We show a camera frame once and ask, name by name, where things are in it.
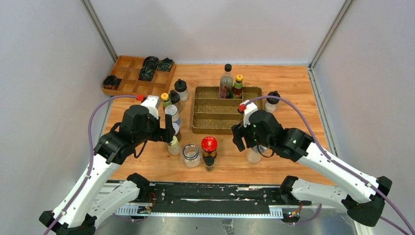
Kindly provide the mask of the red cap sauce bottle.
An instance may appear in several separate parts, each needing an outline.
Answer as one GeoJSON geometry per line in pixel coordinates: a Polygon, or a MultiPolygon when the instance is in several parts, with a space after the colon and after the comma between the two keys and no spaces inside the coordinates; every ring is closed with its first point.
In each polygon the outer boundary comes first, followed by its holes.
{"type": "Polygon", "coordinates": [[[218,142],[216,138],[212,136],[207,136],[203,138],[201,141],[201,147],[202,147],[204,158],[208,156],[212,156],[213,158],[216,158],[217,147],[218,147],[218,142]]]}

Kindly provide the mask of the yellow cap chili sauce bottle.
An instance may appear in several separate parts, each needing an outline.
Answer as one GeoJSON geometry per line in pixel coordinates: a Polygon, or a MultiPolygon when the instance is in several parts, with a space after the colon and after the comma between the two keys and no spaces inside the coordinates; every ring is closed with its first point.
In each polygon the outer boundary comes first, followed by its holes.
{"type": "Polygon", "coordinates": [[[243,93],[243,75],[238,74],[235,78],[235,83],[232,87],[232,98],[241,99],[243,93]]]}

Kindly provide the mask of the tall black cap oil bottle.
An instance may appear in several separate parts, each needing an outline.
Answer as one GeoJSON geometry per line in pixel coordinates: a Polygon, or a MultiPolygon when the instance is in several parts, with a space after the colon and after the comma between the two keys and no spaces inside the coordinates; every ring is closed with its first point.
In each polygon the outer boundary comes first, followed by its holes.
{"type": "Polygon", "coordinates": [[[220,79],[219,98],[232,98],[233,76],[231,74],[232,65],[225,64],[224,73],[220,79]]]}

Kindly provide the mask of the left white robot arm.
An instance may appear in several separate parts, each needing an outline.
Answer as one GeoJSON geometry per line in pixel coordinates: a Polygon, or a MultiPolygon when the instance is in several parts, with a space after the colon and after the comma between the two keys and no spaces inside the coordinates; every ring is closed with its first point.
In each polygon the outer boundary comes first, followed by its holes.
{"type": "Polygon", "coordinates": [[[145,202],[150,196],[148,180],[131,174],[118,189],[104,198],[95,198],[107,180],[125,160],[139,157],[136,147],[148,141],[169,143],[175,130],[172,116],[165,115],[160,127],[158,105],[148,100],[128,108],[120,122],[101,136],[90,150],[90,161],[66,198],[52,211],[44,211],[39,221],[58,235],[93,235],[101,223],[129,201],[145,202]]]}

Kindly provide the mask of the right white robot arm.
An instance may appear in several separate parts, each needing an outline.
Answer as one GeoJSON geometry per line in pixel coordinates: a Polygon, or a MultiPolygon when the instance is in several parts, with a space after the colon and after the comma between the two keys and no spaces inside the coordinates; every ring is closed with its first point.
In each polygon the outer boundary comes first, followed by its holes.
{"type": "Polygon", "coordinates": [[[316,184],[295,176],[286,176],[279,188],[285,204],[310,201],[345,210],[354,221],[374,227],[385,206],[392,181],[364,174],[336,156],[319,148],[312,137],[298,128],[283,128],[275,119],[254,119],[232,128],[233,143],[239,151],[266,147],[276,155],[318,171],[335,186],[316,184]]]}

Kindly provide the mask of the pale green cap shaker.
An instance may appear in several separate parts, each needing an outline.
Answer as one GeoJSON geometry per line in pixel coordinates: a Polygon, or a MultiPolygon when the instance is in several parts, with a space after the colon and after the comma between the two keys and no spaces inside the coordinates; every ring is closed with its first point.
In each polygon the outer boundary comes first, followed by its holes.
{"type": "Polygon", "coordinates": [[[182,148],[176,136],[173,136],[172,141],[167,144],[167,150],[170,155],[179,155],[181,153],[182,148]]]}

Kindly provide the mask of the silver lid salt jar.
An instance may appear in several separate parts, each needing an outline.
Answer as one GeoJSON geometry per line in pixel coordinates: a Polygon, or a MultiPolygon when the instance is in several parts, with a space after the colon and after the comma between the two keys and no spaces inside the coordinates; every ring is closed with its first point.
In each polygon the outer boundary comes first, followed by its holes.
{"type": "Polygon", "coordinates": [[[172,121],[181,127],[179,110],[175,105],[168,105],[164,109],[165,114],[171,115],[172,121]]]}

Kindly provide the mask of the right black cap shaker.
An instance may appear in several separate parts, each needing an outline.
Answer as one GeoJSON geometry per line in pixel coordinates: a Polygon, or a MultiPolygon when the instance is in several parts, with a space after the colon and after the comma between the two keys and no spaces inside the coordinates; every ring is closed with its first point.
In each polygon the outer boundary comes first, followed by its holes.
{"type": "MultiPolygon", "coordinates": [[[[278,91],[272,91],[268,93],[268,96],[276,96],[276,97],[280,97],[280,94],[278,93],[278,91]]],[[[276,108],[277,108],[277,104],[279,103],[279,99],[277,98],[266,98],[265,104],[264,104],[264,108],[267,112],[269,113],[274,113],[276,108]]]]}

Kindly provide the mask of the steel lid glass jar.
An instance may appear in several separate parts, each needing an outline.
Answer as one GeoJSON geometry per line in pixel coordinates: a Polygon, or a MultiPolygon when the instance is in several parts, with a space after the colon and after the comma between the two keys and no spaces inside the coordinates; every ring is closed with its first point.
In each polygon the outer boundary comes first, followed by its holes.
{"type": "Polygon", "coordinates": [[[261,161],[263,154],[268,150],[268,148],[261,145],[254,146],[248,150],[247,161],[250,164],[257,164],[261,161]]]}

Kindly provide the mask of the yellow cap green bottle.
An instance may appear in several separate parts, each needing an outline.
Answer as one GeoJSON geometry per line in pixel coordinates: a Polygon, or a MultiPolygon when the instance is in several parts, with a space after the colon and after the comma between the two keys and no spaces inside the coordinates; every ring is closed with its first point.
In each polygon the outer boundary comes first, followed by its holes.
{"type": "Polygon", "coordinates": [[[170,100],[170,96],[168,93],[162,93],[161,100],[162,100],[163,109],[165,109],[169,105],[172,105],[172,102],[170,100]]]}

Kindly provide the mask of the woven divided basket tray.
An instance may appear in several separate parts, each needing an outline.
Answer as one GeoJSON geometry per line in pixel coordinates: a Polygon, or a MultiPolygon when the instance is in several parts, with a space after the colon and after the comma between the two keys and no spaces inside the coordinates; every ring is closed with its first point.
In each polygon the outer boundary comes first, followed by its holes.
{"type": "Polygon", "coordinates": [[[237,111],[240,103],[261,96],[262,89],[244,87],[241,99],[222,99],[218,94],[218,87],[195,88],[191,121],[194,134],[231,135],[231,127],[243,121],[243,116],[237,111]]]}

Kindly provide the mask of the small black cap bottle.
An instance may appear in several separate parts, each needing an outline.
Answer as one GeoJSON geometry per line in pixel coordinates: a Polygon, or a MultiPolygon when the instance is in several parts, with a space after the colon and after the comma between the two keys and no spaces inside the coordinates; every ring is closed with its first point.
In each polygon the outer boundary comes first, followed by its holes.
{"type": "Polygon", "coordinates": [[[169,93],[169,98],[172,102],[172,105],[175,105],[178,109],[178,112],[180,113],[183,110],[182,104],[181,104],[181,98],[178,92],[175,90],[171,90],[169,93]]]}

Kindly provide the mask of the open glass jar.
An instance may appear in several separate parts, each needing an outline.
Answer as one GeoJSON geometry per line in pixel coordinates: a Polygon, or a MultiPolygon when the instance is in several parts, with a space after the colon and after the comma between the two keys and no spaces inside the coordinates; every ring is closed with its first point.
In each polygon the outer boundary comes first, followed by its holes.
{"type": "Polygon", "coordinates": [[[199,148],[194,144],[187,144],[183,150],[184,164],[188,168],[197,167],[201,163],[201,155],[199,148]]]}

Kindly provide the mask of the small black cap spice jar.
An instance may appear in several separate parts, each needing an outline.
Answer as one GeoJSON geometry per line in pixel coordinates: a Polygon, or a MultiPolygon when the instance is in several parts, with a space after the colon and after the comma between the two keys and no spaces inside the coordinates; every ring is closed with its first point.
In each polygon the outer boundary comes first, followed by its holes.
{"type": "Polygon", "coordinates": [[[213,156],[207,156],[207,157],[204,158],[204,162],[205,162],[206,171],[208,171],[208,172],[213,171],[215,158],[213,156]]]}

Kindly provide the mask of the black cap shaker bottle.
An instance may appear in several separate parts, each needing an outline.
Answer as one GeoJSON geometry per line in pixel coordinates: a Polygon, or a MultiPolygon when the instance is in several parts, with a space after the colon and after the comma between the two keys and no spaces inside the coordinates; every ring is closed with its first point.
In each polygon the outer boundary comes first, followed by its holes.
{"type": "Polygon", "coordinates": [[[174,83],[175,91],[179,94],[181,102],[188,100],[187,83],[184,80],[178,79],[174,83]]]}

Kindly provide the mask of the wooden compartment organizer box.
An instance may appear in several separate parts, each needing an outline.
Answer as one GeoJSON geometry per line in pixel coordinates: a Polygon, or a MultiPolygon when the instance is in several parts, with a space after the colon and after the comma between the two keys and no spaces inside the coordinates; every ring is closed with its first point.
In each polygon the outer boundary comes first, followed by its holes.
{"type": "Polygon", "coordinates": [[[161,95],[170,92],[176,69],[170,58],[158,57],[118,57],[110,75],[102,85],[106,95],[161,95]]]}

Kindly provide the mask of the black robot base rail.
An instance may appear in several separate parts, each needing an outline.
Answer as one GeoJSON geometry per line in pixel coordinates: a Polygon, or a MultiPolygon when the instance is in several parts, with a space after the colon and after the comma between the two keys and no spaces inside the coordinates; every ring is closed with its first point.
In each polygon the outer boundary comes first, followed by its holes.
{"type": "Polygon", "coordinates": [[[118,216],[265,218],[287,220],[310,201],[284,199],[278,185],[151,182],[146,198],[135,199],[115,211],[118,216]]]}

